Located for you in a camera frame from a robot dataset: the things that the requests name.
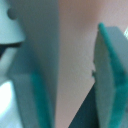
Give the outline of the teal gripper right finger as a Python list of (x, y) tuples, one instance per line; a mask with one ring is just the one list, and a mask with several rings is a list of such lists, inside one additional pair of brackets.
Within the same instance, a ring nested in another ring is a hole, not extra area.
[(128, 128), (128, 40), (100, 23), (94, 48), (95, 95), (100, 128)]

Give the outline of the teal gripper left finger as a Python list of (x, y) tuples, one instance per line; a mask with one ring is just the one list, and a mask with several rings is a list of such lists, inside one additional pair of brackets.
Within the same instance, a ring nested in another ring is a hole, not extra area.
[(46, 82), (29, 45), (18, 48), (8, 76), (14, 83), (23, 128), (55, 128)]

